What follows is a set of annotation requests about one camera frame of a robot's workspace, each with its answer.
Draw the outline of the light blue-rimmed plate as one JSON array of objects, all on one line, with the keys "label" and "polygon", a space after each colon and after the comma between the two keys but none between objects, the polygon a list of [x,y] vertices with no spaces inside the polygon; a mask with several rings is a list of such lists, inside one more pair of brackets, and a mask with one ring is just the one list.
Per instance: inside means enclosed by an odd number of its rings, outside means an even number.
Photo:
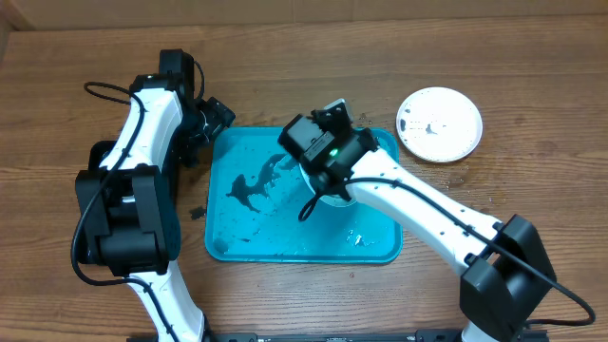
[{"label": "light blue-rimmed plate", "polygon": [[[352,113],[351,113],[351,107],[350,105],[347,103],[347,101],[343,98],[339,98],[327,105],[325,105],[323,107],[324,110],[326,111],[330,111],[330,110],[338,110],[338,109],[345,109],[346,110],[346,114],[348,115],[350,121],[353,121],[353,117],[352,117]],[[304,168],[302,167],[302,165],[299,165],[299,169],[300,172],[302,174],[302,178],[305,181],[305,183],[307,184],[307,186],[309,187],[309,189],[315,193],[315,188],[313,187],[310,177],[309,175],[305,172]],[[343,199],[342,197],[340,197],[339,195],[326,195],[320,198],[321,201],[323,201],[326,204],[329,204],[330,206],[333,207],[348,207],[351,206],[353,204],[355,204],[355,200],[354,199]]]}]

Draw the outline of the white plate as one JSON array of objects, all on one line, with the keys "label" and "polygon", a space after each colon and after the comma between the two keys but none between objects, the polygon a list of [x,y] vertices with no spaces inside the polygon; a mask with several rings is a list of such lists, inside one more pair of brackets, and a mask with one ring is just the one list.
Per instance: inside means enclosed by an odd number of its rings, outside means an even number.
[{"label": "white plate", "polygon": [[484,131],[478,107],[463,93],[441,86],[410,94],[397,110],[395,124],[410,153],[437,163],[456,162],[471,154]]}]

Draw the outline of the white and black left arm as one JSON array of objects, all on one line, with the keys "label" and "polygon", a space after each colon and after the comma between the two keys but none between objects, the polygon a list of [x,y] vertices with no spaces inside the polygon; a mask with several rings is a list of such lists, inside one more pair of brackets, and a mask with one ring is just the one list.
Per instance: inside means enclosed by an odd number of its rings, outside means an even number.
[{"label": "white and black left arm", "polygon": [[195,80],[200,64],[181,49],[164,49],[159,70],[123,90],[129,114],[119,138],[96,142],[75,192],[81,216],[70,247],[77,277],[92,286],[128,285],[139,297],[157,341],[210,341],[178,265],[176,212],[180,166],[194,167],[234,121],[235,113]]}]

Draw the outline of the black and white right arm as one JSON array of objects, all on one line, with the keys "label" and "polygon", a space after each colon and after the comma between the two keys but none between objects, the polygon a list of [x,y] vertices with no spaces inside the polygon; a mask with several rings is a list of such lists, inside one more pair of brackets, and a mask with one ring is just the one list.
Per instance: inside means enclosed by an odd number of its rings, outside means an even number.
[{"label": "black and white right arm", "polygon": [[305,151],[315,195],[354,200],[397,221],[431,247],[460,278],[464,341],[514,341],[530,326],[592,325],[596,313],[557,281],[536,227],[515,215],[502,222],[416,178],[352,127],[345,104],[312,111]]}]

